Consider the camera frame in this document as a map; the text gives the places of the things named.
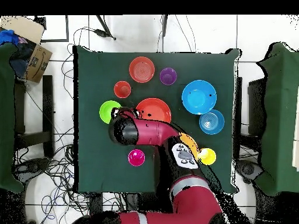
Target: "light blue cup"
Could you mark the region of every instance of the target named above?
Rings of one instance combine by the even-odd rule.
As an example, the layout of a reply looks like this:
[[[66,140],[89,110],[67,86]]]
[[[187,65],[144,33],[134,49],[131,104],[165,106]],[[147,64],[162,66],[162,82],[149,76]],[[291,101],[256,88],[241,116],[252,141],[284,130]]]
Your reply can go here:
[[[221,112],[212,109],[209,113],[200,116],[199,126],[204,133],[215,135],[223,129],[224,117]]]
[[[204,80],[190,82],[182,93],[183,105],[192,114],[208,113],[215,106],[216,100],[216,90]]]

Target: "white tiled floor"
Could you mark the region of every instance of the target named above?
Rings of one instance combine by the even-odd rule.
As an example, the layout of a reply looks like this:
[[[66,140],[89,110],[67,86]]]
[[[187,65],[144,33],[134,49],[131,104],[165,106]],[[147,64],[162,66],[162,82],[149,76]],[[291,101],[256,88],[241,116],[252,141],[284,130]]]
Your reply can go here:
[[[191,50],[195,50],[195,44],[191,29],[188,25],[186,15],[177,15],[180,25],[190,43]],[[291,48],[299,48],[299,17],[280,16],[280,15],[188,15],[188,21],[193,29],[196,40],[196,51],[200,53],[224,53],[229,48],[240,48],[242,57],[238,64],[239,76],[243,77],[242,86],[242,122],[248,124],[248,95],[247,86],[250,81],[264,77],[262,70],[255,64],[264,58],[269,45],[277,41],[285,41]],[[101,38],[95,33],[82,31],[80,45],[90,48],[93,51],[105,52],[156,52],[159,34],[162,30],[160,15],[120,15],[106,16],[106,23],[117,40],[111,38]],[[56,26],[57,29],[64,29],[65,25],[61,24],[61,17],[57,18],[57,23],[49,24]],[[49,19],[49,22],[55,22],[55,18]],[[69,43],[79,44],[82,27],[93,29],[102,29],[96,16],[68,16]],[[54,117],[55,128],[59,133],[64,133],[73,127],[72,114],[74,113],[73,101],[69,94],[64,90],[64,75],[61,72],[62,62],[69,57],[67,45],[69,43],[49,42],[42,43],[42,46],[53,52],[51,62],[49,63],[45,75],[53,76],[54,84]],[[159,42],[158,51],[162,51],[162,40]],[[171,51],[190,51],[189,45],[179,27],[175,15],[170,15],[164,39],[164,52]],[[72,69],[72,57],[63,66],[63,71],[67,72]],[[65,87],[73,95],[72,71],[67,74],[70,78],[65,79]],[[27,90],[42,107],[42,82],[39,84],[29,83]],[[41,131],[42,113],[32,102],[31,98],[26,96],[25,108],[26,132]],[[70,130],[70,135],[65,135],[62,141],[65,144],[73,142],[74,130]],[[247,133],[247,126],[242,126],[242,132]],[[60,141],[55,143],[55,148],[61,147]],[[43,157],[42,145],[30,147],[30,152],[26,158]],[[236,174],[236,185],[239,192],[234,195],[234,200],[240,207],[241,211],[248,215],[254,221],[255,217],[255,195],[251,185],[244,184],[241,177]],[[40,223],[45,214],[41,208],[41,201],[44,196],[50,195],[55,189],[54,183],[45,174],[34,178],[27,189],[26,194],[26,211],[28,219],[35,219]],[[104,197],[109,200],[113,194],[105,194]],[[44,208],[48,199],[43,201]],[[80,213],[76,210],[67,210],[67,205],[54,206],[57,217],[47,219],[44,224],[70,224]]]

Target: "green tablecloth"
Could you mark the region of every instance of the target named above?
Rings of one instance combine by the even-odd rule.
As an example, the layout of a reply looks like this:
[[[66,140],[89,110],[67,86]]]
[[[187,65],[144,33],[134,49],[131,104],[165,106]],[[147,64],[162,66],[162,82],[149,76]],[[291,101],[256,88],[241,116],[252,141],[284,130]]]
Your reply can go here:
[[[267,119],[261,155],[265,172],[255,182],[267,195],[299,192],[299,172],[292,166],[299,52],[275,43],[260,65],[267,77],[264,99]]]
[[[15,73],[9,58],[17,50],[11,43],[0,45],[0,188],[20,193],[22,183],[12,175],[15,143]]]
[[[236,192],[230,181],[234,61],[239,56],[237,49],[228,54],[113,53],[90,52],[77,46],[77,52],[80,192],[155,191],[155,174],[159,168],[154,167],[153,147],[138,147],[145,153],[145,162],[140,167],[131,166],[127,156],[134,147],[113,143],[108,136],[108,125],[99,117],[99,108],[107,100],[136,107],[148,97],[165,101],[171,109],[172,122],[191,135],[199,148],[209,147],[216,152],[217,160],[211,168],[225,192]],[[155,65],[154,77],[147,83],[133,81],[128,71],[130,62],[139,56],[148,57]],[[165,67],[175,69],[178,75],[171,86],[165,86],[159,80],[159,73]],[[210,82],[216,89],[217,102],[214,108],[221,111],[225,118],[224,129],[217,135],[205,134],[199,127],[199,116],[190,114],[182,104],[184,87],[198,79]],[[127,81],[131,85],[128,98],[119,99],[114,95],[113,87],[118,81]]]

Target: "lime green bowl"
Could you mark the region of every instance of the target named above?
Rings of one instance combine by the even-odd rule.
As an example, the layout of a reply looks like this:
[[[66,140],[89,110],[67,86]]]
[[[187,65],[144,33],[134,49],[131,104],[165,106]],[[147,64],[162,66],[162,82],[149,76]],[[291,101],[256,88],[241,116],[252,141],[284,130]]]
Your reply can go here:
[[[121,107],[121,105],[114,101],[114,100],[108,100],[104,102],[100,107],[100,119],[103,120],[106,124],[108,124],[111,120],[111,111],[114,107]]]

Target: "plastic cup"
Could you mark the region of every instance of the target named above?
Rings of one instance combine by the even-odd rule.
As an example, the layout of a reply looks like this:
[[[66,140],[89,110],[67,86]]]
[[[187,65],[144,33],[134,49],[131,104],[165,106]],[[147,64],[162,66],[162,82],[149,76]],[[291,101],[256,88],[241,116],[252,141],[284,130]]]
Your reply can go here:
[[[115,84],[114,93],[118,98],[127,98],[131,93],[131,86],[126,81],[121,80]]]
[[[133,149],[129,154],[128,154],[128,162],[134,166],[138,167],[141,166],[145,161],[145,155],[143,151],[140,149]]]
[[[114,100],[108,100],[104,102],[100,107],[100,119],[103,120],[106,124],[108,124],[111,120],[111,111],[114,107],[121,107],[121,105],[114,101]]]
[[[176,72],[172,68],[165,68],[160,73],[160,80],[164,85],[174,84],[176,81]]]
[[[224,117],[221,112],[212,109],[209,113],[200,116],[199,126],[204,133],[215,135],[223,129]]]
[[[209,148],[200,149],[199,161],[204,165],[212,165],[216,161],[215,151]]]

